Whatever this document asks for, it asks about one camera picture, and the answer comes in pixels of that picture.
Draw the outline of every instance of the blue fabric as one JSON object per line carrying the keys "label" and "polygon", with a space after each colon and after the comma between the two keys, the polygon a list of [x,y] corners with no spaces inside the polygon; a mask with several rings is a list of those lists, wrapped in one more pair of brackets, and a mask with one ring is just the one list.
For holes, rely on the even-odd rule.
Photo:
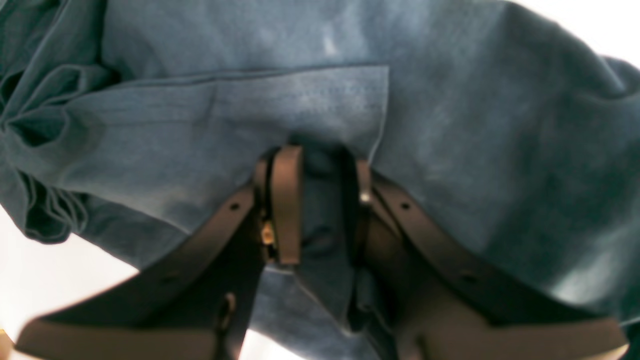
{"label": "blue fabric", "polygon": [[[639,88],[629,64],[499,1],[8,0],[0,203],[30,238],[77,232],[143,268],[264,150],[304,135],[367,156],[528,285],[631,324]],[[349,330],[367,278],[345,265],[339,233],[318,230],[331,228],[325,215],[308,214],[316,241],[305,240],[296,281],[281,282],[317,311],[291,322],[333,334],[270,335],[309,358],[355,358],[358,341],[384,340],[365,331],[323,355]],[[318,270],[331,264],[342,276]],[[258,310],[255,327],[268,318]]]}

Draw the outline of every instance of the white background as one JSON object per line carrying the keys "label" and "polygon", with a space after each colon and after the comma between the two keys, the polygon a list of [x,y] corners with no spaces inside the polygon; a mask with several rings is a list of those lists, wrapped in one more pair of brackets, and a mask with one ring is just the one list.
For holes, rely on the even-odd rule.
{"label": "white background", "polygon": [[[597,52],[640,67],[640,0],[516,2],[560,22]],[[27,240],[0,208],[0,328],[13,339],[31,317],[90,297],[135,273],[76,236],[54,246]],[[248,334],[242,360],[276,359],[300,360],[263,336]]]}

